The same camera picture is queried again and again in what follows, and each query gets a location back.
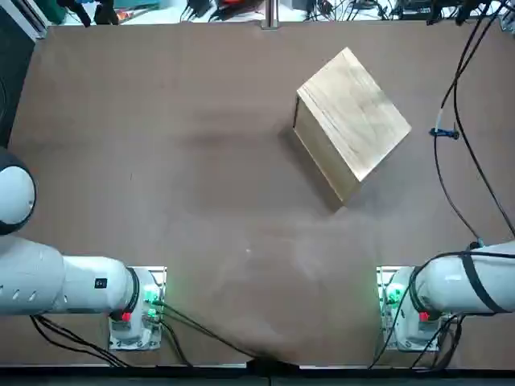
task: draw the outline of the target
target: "white cable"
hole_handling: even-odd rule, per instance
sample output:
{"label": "white cable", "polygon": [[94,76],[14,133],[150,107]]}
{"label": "white cable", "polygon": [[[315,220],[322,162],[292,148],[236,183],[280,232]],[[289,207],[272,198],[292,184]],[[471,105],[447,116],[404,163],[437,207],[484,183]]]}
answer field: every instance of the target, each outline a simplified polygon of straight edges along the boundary
{"label": "white cable", "polygon": [[435,133],[438,133],[438,130],[440,128],[440,123],[442,122],[442,115],[443,115],[443,109],[440,109],[440,111],[438,111],[438,116],[436,117]]}

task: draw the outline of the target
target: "black strap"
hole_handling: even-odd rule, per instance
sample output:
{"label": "black strap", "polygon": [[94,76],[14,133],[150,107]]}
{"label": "black strap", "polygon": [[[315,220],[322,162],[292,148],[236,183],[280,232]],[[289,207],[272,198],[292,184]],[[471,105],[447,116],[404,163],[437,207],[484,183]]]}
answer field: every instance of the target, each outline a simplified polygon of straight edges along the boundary
{"label": "black strap", "polygon": [[132,277],[133,292],[132,292],[132,296],[130,297],[129,304],[123,310],[123,312],[132,313],[132,311],[134,311],[134,308],[136,308],[136,305],[138,304],[139,278],[138,278],[138,275],[136,274],[136,271],[134,271],[134,268],[132,268],[132,267],[126,267],[126,268],[129,271],[130,276]]}
{"label": "black strap", "polygon": [[480,277],[477,275],[476,266],[474,265],[472,256],[468,253],[464,253],[460,257],[463,263],[463,268],[465,269],[465,273],[467,274],[468,281],[470,281],[470,284],[476,292],[477,297],[495,314],[507,313],[508,311],[495,303],[488,294],[487,290],[483,287]]}
{"label": "black strap", "polygon": [[408,286],[408,290],[410,291],[410,298],[411,298],[411,302],[413,303],[413,307],[419,313],[430,311],[420,301],[420,299],[418,298],[418,294],[417,294],[417,289],[416,289],[417,282],[415,279],[416,279],[418,273],[421,271],[421,269],[422,269],[422,267],[420,265],[413,268],[413,272],[411,273],[410,281],[409,281],[409,283],[413,283],[413,285]]}

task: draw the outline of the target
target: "green led light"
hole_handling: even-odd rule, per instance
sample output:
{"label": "green led light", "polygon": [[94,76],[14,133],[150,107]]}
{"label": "green led light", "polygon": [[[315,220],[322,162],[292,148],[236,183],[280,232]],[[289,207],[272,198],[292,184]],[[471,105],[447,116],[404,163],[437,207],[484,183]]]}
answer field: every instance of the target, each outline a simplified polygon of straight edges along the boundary
{"label": "green led light", "polygon": [[145,291],[145,301],[146,302],[155,302],[159,300],[159,295],[152,290]]}
{"label": "green led light", "polygon": [[398,303],[402,299],[402,295],[404,294],[404,286],[397,283],[392,283],[388,286],[388,289],[386,290],[386,296],[387,304],[392,304],[393,308],[396,308],[398,306]]}

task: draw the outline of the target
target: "blue cable clip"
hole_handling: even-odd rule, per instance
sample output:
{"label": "blue cable clip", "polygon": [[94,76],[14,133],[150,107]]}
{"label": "blue cable clip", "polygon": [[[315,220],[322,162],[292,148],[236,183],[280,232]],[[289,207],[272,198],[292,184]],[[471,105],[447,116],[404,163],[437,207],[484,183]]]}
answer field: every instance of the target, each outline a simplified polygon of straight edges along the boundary
{"label": "blue cable clip", "polygon": [[435,130],[435,128],[431,129],[429,131],[429,134],[432,135],[433,137],[449,137],[449,138],[452,138],[452,139],[459,139],[459,131],[454,129],[454,130],[444,130],[444,129],[438,129],[438,131]]}

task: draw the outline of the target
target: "electrical wire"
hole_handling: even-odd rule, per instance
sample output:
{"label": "electrical wire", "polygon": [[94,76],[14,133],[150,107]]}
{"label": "electrical wire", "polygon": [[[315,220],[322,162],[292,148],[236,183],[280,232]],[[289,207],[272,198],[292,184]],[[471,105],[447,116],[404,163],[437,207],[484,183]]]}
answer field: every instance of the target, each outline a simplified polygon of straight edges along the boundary
{"label": "electrical wire", "polygon": [[352,5],[352,0],[351,0],[350,2],[348,2],[347,6],[345,7],[344,12],[341,14],[340,18],[338,19],[339,21],[344,20],[345,15],[347,14],[347,10],[348,10],[348,8],[349,8],[351,5]]}
{"label": "electrical wire", "polygon": [[447,20],[451,19],[451,18],[454,18],[456,16],[456,14],[458,13],[458,7],[456,6],[454,8],[454,10],[451,12],[451,14],[449,14],[449,16],[447,16]]}
{"label": "electrical wire", "polygon": [[459,219],[465,224],[465,226],[468,228],[468,230],[474,235],[474,237],[477,240],[480,240],[479,234],[476,232],[476,230],[468,223],[468,221],[465,220],[459,209],[455,206],[455,204],[452,202],[451,197],[449,196],[449,192],[447,191],[447,188],[445,187],[445,183],[443,183],[443,177],[442,177],[442,171],[440,170],[440,163],[438,158],[438,150],[436,147],[436,140],[438,137],[435,135],[434,138],[434,150],[435,150],[435,167],[436,167],[436,173],[438,175],[438,180],[440,181],[440,186],[442,187],[443,193],[445,194],[445,197],[447,198],[447,202],[449,205],[451,205],[452,209],[454,210],[455,214],[459,217]]}
{"label": "electrical wire", "polygon": [[[470,34],[466,44],[465,44],[465,48],[463,49],[463,52],[459,58],[459,64],[458,64],[458,68],[456,69],[456,73],[455,73],[455,78],[454,80],[452,81],[451,83],[451,86],[449,87],[449,89],[446,91],[444,97],[443,97],[443,100],[442,100],[442,103],[440,105],[440,113],[439,113],[439,118],[437,119],[437,123],[435,125],[435,129],[438,130],[439,128],[439,119],[441,117],[441,112],[443,111],[443,107],[445,106],[445,103],[447,102],[447,98],[449,97],[450,93],[452,90],[454,90],[454,93],[453,93],[453,99],[454,99],[454,108],[455,108],[455,117],[456,117],[456,122],[458,124],[458,127],[459,127],[459,131],[461,132],[461,135],[463,137],[463,140],[465,142],[465,145],[467,146],[468,148],[468,152],[470,153],[471,157],[472,157],[472,160],[474,161],[475,165],[476,165],[476,169],[478,170],[481,178],[483,179],[487,189],[488,189],[488,192],[490,193],[490,195],[492,196],[492,199],[494,200],[495,204],[497,205],[497,208],[500,210],[501,214],[503,215],[510,231],[512,232],[512,234],[515,236],[515,228],[513,227],[512,223],[511,223],[511,220],[509,219],[508,215],[506,214],[504,208],[501,206],[501,203],[498,201],[495,193],[493,192],[493,189],[490,185],[490,182],[487,180],[484,172],[483,172],[483,169],[481,168],[480,164],[479,164],[479,161],[477,160],[477,157],[472,149],[472,147],[470,146],[470,143],[468,141],[468,138],[467,138],[467,135],[466,133],[464,132],[464,128],[461,124],[461,120],[459,118],[459,111],[458,111],[458,107],[457,107],[457,84],[458,84],[458,80],[459,78],[461,77],[461,75],[463,74],[464,70],[467,68],[467,66],[470,64],[470,61],[472,60],[472,57],[474,56],[474,54],[476,53],[477,51],[477,48],[479,47],[481,41],[483,40],[483,37],[486,35],[486,33],[488,32],[488,29],[490,28],[490,26],[492,25],[493,21],[495,20],[495,18],[497,17],[497,15],[499,14],[499,12],[501,12],[501,9],[503,8],[503,6],[505,6],[504,3],[501,3],[501,5],[499,6],[499,8],[497,8],[497,10],[491,15],[491,18],[488,22],[488,24],[486,25],[486,27],[483,29],[483,31],[481,32],[480,34],[480,37],[478,38],[478,40],[476,41],[476,43],[474,44],[474,47],[472,48],[468,58],[465,60],[465,56],[468,52],[468,49],[470,48],[471,44],[472,44],[472,41],[480,27],[480,24],[482,23],[483,19],[486,17],[486,14],[488,12],[488,10],[486,9],[486,7],[483,9],[480,17],[477,19],[477,22],[476,22],[476,25],[474,26],[473,30],[472,30],[472,33]],[[437,170],[437,173],[438,173],[438,177],[439,177],[439,182],[440,182],[440,185],[443,189],[443,192],[447,198],[447,201],[448,203],[451,205],[452,209],[454,210],[454,212],[456,213],[456,215],[462,220],[462,222],[465,224],[465,226],[471,231],[471,233],[474,235],[474,237],[478,240],[480,240],[480,237],[479,237],[479,234],[474,230],[474,228],[464,219],[463,215],[461,214],[461,212],[458,210],[458,208],[454,205],[454,203],[452,202],[452,199],[451,197],[449,196],[448,192],[447,192],[447,189],[445,187],[445,184],[443,183],[443,179],[442,179],[442,175],[441,175],[441,171],[439,169],[439,161],[438,161],[438,153],[437,153],[437,150],[436,150],[436,137],[434,139],[434,148],[435,148],[435,165],[436,165],[436,170]]]}
{"label": "electrical wire", "polygon": [[313,5],[313,8],[306,12],[306,18],[304,19],[304,21],[305,22],[307,22],[307,21],[317,21],[318,22],[318,18],[316,17],[316,10],[317,10],[316,0],[314,0],[310,3]]}
{"label": "electrical wire", "polygon": [[431,363],[431,369],[435,368],[436,364],[438,363],[443,344],[445,343],[445,339],[447,339],[448,335],[451,336],[453,342],[455,341],[455,334],[451,331],[450,328],[446,328],[444,331],[442,331],[442,334],[437,339],[439,350],[435,351],[435,356],[433,357],[433,362]]}
{"label": "electrical wire", "polygon": [[186,6],[184,7],[184,10],[183,10],[183,13],[182,13],[182,14],[180,14],[180,16],[179,16],[179,21],[180,21],[180,22],[182,22],[182,21],[183,21],[184,14],[186,14],[186,11],[187,11],[187,9],[189,8],[189,6],[190,6],[190,5],[189,5],[189,3],[188,3],[188,4],[186,4]]}
{"label": "electrical wire", "polygon": [[186,355],[184,354],[183,348],[180,346],[179,338],[177,337],[177,334],[175,333],[174,329],[171,326],[169,326],[168,324],[166,324],[164,321],[161,321],[161,324],[170,333],[171,340],[174,343],[175,352],[176,352],[177,356],[179,357],[179,359],[181,360],[182,364],[188,366],[189,368],[192,368],[193,365],[189,360],[187,360]]}
{"label": "electrical wire", "polygon": [[155,306],[163,306],[164,308],[166,308],[167,310],[173,312],[174,314],[177,314],[178,316],[181,317],[182,320],[179,320],[180,322],[183,322],[183,320],[185,320],[186,322],[188,323],[191,323],[192,325],[196,326],[198,329],[201,330],[201,332],[203,332],[205,335],[211,337],[211,338],[214,338],[216,340],[218,340],[219,342],[222,342],[223,344],[225,344],[226,346],[228,347],[231,347],[233,350],[235,351],[238,351],[240,352],[241,354],[243,355],[247,355],[249,356],[250,358],[254,358],[256,359],[257,356],[250,353],[249,351],[247,350],[242,350],[240,349],[239,347],[233,345],[232,343],[230,343],[228,340],[224,339],[224,338],[221,338],[219,335],[215,334],[214,332],[210,331],[208,328],[202,326],[200,323],[196,322],[195,320],[193,320],[192,318],[189,318],[186,314],[183,314],[182,312],[176,310],[174,307],[172,306],[169,306],[168,304],[166,304],[165,302],[161,302],[161,301],[154,301],[152,302],[153,305]]}
{"label": "electrical wire", "polygon": [[3,99],[3,106],[2,106],[2,112],[0,113],[0,125],[2,124],[3,118],[7,115],[7,87],[3,80],[3,78],[0,77],[0,91],[2,91],[2,99]]}
{"label": "electrical wire", "polygon": [[354,7],[356,6],[356,1],[357,0],[351,0],[352,8],[351,8],[351,12],[348,14],[347,21],[349,21],[351,19],[352,12],[354,12]]}
{"label": "electrical wire", "polygon": [[320,4],[317,4],[317,5],[316,5],[316,9],[317,9],[317,11],[320,13],[320,16],[324,16],[324,17],[325,17],[325,19],[326,19],[326,20],[328,20],[328,21],[330,21],[330,22],[331,22],[331,21],[334,21],[334,20],[331,18],[332,10],[331,10],[331,11],[329,11],[329,12],[323,12],[323,11],[322,11],[322,7],[321,7],[321,5],[320,5]]}
{"label": "electrical wire", "polygon": [[411,364],[410,370],[413,370],[413,368],[417,365],[417,363],[420,362],[420,359],[422,359],[422,357],[426,354],[427,350],[429,350],[429,347],[431,347],[431,345],[433,344],[433,341],[439,337],[440,333],[442,333],[444,331],[448,331],[449,327],[451,326],[451,322],[458,317],[459,317],[459,314],[454,314],[448,320],[446,320],[442,324],[442,326],[440,326],[440,328],[433,334],[433,336],[429,340],[429,342],[427,342],[427,345],[424,347],[424,349],[422,351],[420,351],[420,354],[418,355],[417,359]]}
{"label": "electrical wire", "polygon": [[413,285],[414,281],[416,280],[417,276],[422,272],[423,269],[425,269],[432,261],[435,261],[437,259],[440,259],[442,257],[460,257],[460,256],[483,256],[483,257],[496,257],[496,258],[504,258],[504,259],[515,259],[515,254],[511,253],[490,253],[490,252],[479,252],[479,251],[458,251],[458,252],[447,252],[447,253],[440,253],[436,255],[435,257],[432,257],[430,260],[426,261],[424,264],[420,266],[417,273],[414,275],[411,275],[410,280],[408,281],[408,285],[404,291],[404,294],[402,295],[399,305],[397,308],[397,312],[395,313],[395,317],[393,318],[392,328],[390,329],[385,344],[379,351],[379,354],[376,355],[376,357],[373,359],[372,363],[367,367],[369,370],[373,368],[377,362],[379,362],[379,359],[381,359],[382,355],[385,353],[386,348],[388,347],[388,343],[392,338],[393,331],[395,329],[395,323],[398,320],[399,315],[401,314],[401,308],[402,303],[404,302],[404,299],[406,299],[407,294],[409,293],[410,287]]}
{"label": "electrical wire", "polygon": [[[483,29],[483,32],[481,33],[480,37],[478,38],[478,40],[476,42],[476,47],[479,47],[479,44],[483,40],[483,37],[486,35],[486,32],[488,31],[490,26],[493,24],[494,19],[501,12],[501,9],[503,8],[503,6],[504,6],[504,3],[501,3],[501,5],[497,8],[497,10],[492,14],[492,17],[490,18],[488,24],[485,26],[485,28]],[[468,149],[468,153],[470,154],[470,156],[472,158],[472,161],[476,165],[476,169],[477,169],[480,177],[483,179],[484,185],[487,187],[488,192],[492,196],[492,199],[493,199],[494,203],[496,204],[497,208],[499,209],[499,211],[501,212],[503,218],[505,219],[505,222],[508,225],[508,228],[509,228],[510,232],[512,233],[513,236],[515,236],[515,227],[513,226],[510,218],[508,217],[508,215],[506,214],[504,208],[502,207],[501,203],[499,202],[498,198],[496,197],[496,194],[494,193],[494,191],[492,189],[492,186],[490,185],[490,182],[486,178],[486,175],[483,172],[483,168],[481,167],[481,165],[480,165],[480,163],[479,163],[479,161],[478,161],[478,159],[476,157],[476,154],[474,153],[474,150],[472,149],[472,147],[470,145],[470,142],[468,141],[467,134],[464,131],[463,124],[461,123],[461,118],[459,117],[459,109],[458,109],[458,79],[459,79],[459,75],[460,75],[460,66],[463,63],[463,61],[464,61],[464,54],[462,54],[462,57],[459,60],[458,69],[456,70],[455,82],[453,82],[454,83],[453,105],[454,105],[456,124],[458,125],[458,129],[461,132],[461,136],[463,138],[463,141],[465,142],[465,146]]]}
{"label": "electrical wire", "polygon": [[104,357],[102,355],[99,355],[99,354],[96,354],[94,352],[91,352],[91,351],[88,351],[88,350],[82,350],[80,348],[75,348],[75,347],[70,347],[70,346],[66,346],[62,343],[59,343],[59,342],[56,342],[55,340],[51,339],[42,329],[41,329],[41,326],[38,324],[38,319],[34,316],[31,316],[31,321],[32,321],[32,324],[34,325],[34,328],[39,332],[39,334],[47,341],[49,342],[51,345],[53,346],[57,346],[59,348],[63,348],[64,350],[68,350],[68,351],[74,351],[74,352],[80,352],[80,353],[83,353],[83,354],[88,354],[88,355],[91,355],[91,356],[94,356],[98,359],[101,359],[105,362],[107,362],[110,366],[114,366],[114,367],[118,367],[118,365],[112,361],[111,359],[108,359],[107,357]]}
{"label": "electrical wire", "polygon": [[346,1],[347,0],[341,0],[334,7],[332,7],[332,16],[333,16],[334,21],[338,20],[338,12],[337,12],[338,8],[340,8],[340,7],[343,8],[344,2],[346,2]]}
{"label": "electrical wire", "polygon": [[211,335],[210,335],[206,330],[203,330],[203,329],[201,329],[201,328],[199,328],[199,327],[195,326],[194,324],[191,324],[190,322],[187,322],[186,320],[184,320],[184,319],[182,319],[182,318],[180,318],[180,317],[178,317],[178,316],[175,316],[175,315],[173,315],[173,314],[168,314],[168,313],[166,313],[166,312],[162,312],[162,313],[160,313],[160,314],[161,314],[162,316],[165,316],[165,317],[167,317],[167,318],[171,319],[171,320],[174,320],[174,321],[176,321],[176,322],[179,322],[179,323],[181,323],[181,324],[183,324],[183,325],[185,325],[185,326],[187,326],[187,327],[191,328],[192,330],[195,330],[195,331],[197,331],[197,332],[200,332],[201,334],[204,334],[204,335],[206,335],[206,334],[207,334],[208,336],[211,336]]}
{"label": "electrical wire", "polygon": [[82,24],[82,22],[78,18],[76,18],[71,11],[68,11],[67,14],[70,16],[70,18],[72,18],[76,22],[78,22],[79,24]]}
{"label": "electrical wire", "polygon": [[[393,280],[393,276],[395,275],[392,275],[390,276],[389,280],[388,280],[388,283],[386,283],[386,285],[382,285],[381,286],[381,292],[382,292],[382,298],[384,299],[383,302],[381,302],[381,306],[380,306],[380,313],[381,314],[384,314],[385,313],[385,308],[386,308],[386,290],[388,289],[389,285],[392,284],[392,280]],[[379,334],[377,335],[377,339],[376,339],[376,344],[374,346],[374,349],[373,349],[373,357],[376,358],[377,357],[377,349],[379,348],[379,342],[381,341],[381,336],[382,336],[382,327],[379,328]]]}
{"label": "electrical wire", "polygon": [[111,360],[115,361],[120,366],[124,366],[124,367],[128,367],[128,368],[131,367],[130,364],[119,359],[115,354],[110,353],[106,349],[101,348],[94,343],[88,342],[87,340],[81,338],[79,335],[70,331],[68,328],[62,327],[61,325],[57,324],[56,322],[53,322],[52,320],[50,320],[48,318],[45,318],[42,315],[35,316],[35,318],[38,320],[38,322],[42,323],[49,330],[54,331],[56,334],[63,336],[64,338],[69,339],[72,342],[79,343],[79,344],[82,344],[87,347],[91,347],[93,350],[95,350],[99,354],[109,357]]}
{"label": "electrical wire", "polygon": [[354,16],[352,16],[351,21],[354,21],[354,19],[356,18],[357,14],[359,14],[359,13],[360,13],[360,9],[356,8],[356,13],[354,14]]}
{"label": "electrical wire", "polygon": [[447,368],[447,366],[449,366],[449,364],[451,364],[452,357],[454,356],[454,353],[456,352],[459,341],[461,339],[461,333],[463,330],[462,325],[463,325],[464,319],[465,319],[465,315],[459,319],[459,321],[456,325],[455,333],[453,333],[452,331],[449,331],[449,334],[452,337],[451,348],[449,348],[449,351],[445,353],[442,360],[440,360],[438,363],[435,363],[431,366],[432,371],[439,372],[441,370],[445,370]]}
{"label": "electrical wire", "polygon": [[390,0],[388,0],[388,5],[389,5],[389,11],[391,13],[392,10],[393,10],[393,5],[392,5],[392,2]]}

